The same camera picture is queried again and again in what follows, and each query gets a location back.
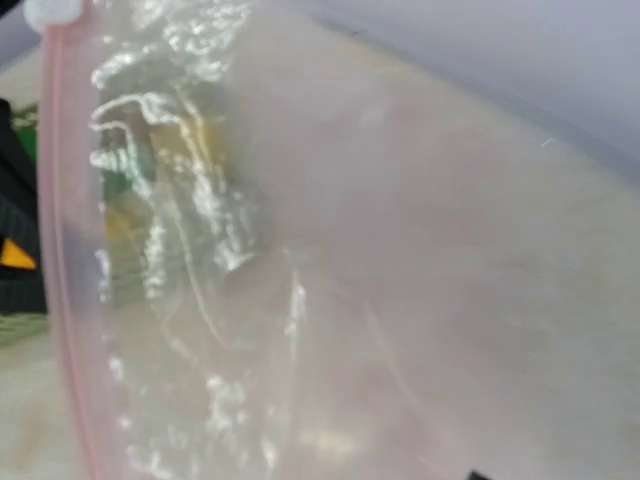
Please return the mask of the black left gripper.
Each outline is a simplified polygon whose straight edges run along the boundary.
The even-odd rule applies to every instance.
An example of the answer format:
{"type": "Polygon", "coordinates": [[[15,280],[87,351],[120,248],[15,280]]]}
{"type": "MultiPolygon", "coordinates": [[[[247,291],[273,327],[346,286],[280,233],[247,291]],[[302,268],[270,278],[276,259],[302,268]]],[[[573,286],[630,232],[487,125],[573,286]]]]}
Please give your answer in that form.
{"type": "Polygon", "coordinates": [[[36,168],[1,101],[1,312],[45,314],[36,168]]]}

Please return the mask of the clear zip top bag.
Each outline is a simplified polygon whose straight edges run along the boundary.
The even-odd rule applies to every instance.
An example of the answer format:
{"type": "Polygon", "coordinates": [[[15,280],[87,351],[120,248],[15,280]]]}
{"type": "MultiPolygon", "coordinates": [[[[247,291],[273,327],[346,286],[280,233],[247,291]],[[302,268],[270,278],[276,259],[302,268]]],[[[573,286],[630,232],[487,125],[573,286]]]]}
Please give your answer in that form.
{"type": "Polygon", "coordinates": [[[635,1],[29,1],[92,479],[635,479],[635,1]]]}

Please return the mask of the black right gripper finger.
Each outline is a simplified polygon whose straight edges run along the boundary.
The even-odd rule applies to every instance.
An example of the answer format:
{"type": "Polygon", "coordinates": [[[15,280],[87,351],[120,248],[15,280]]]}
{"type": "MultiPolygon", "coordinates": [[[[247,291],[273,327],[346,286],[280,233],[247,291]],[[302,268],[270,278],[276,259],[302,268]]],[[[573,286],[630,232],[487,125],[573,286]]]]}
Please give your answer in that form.
{"type": "Polygon", "coordinates": [[[481,472],[473,470],[469,473],[466,480],[491,480],[491,479],[483,475],[481,472]]]}

